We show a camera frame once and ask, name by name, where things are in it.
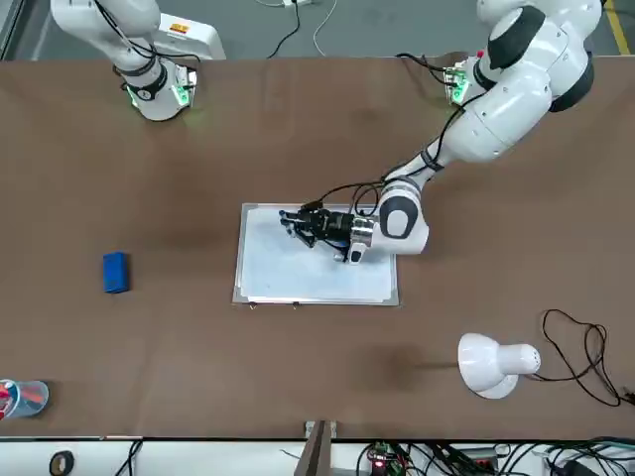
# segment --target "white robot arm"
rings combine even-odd
[[[60,28],[110,58],[146,118],[164,121],[191,104],[195,75],[152,45],[161,24],[155,0],[51,0],[51,11]]]
[[[421,206],[428,180],[457,159],[497,159],[545,114],[568,109],[589,92],[593,66],[583,41],[601,11],[601,0],[478,0],[479,18],[493,24],[487,51],[446,77],[455,82],[449,89],[460,107],[455,114],[462,114],[418,155],[382,178],[378,213],[330,212],[319,200],[298,213],[281,211],[281,223],[311,247],[317,241],[336,244],[351,264],[359,263],[369,248],[421,253],[429,236]]]

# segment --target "white desk lamp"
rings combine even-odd
[[[458,368],[465,385],[484,399],[507,397],[519,375],[540,369],[540,354],[528,344],[500,345],[481,334],[465,334],[458,343]]]

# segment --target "blue sponge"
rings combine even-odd
[[[103,290],[107,293],[125,293],[130,290],[128,256],[121,251],[103,255]]]

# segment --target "brown table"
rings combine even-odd
[[[633,59],[598,59],[578,108],[427,187],[432,236],[399,260],[398,308],[232,304],[239,214],[409,159],[449,113],[424,70],[206,63],[194,110],[155,124],[109,69],[0,64],[0,375],[54,390],[0,434],[292,437],[324,417],[346,437],[632,435],[633,409],[573,383],[488,402],[447,364],[476,331],[533,343],[544,374],[566,375],[539,331],[556,306],[609,328],[611,376],[635,387]],[[117,249],[133,291],[110,296],[101,256]],[[581,329],[554,334],[581,366]]]

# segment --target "orange label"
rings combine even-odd
[[[189,29],[190,29],[189,26],[180,25],[178,23],[173,23],[172,26],[170,27],[170,30],[172,30],[173,32],[183,33],[184,35],[188,32]]]

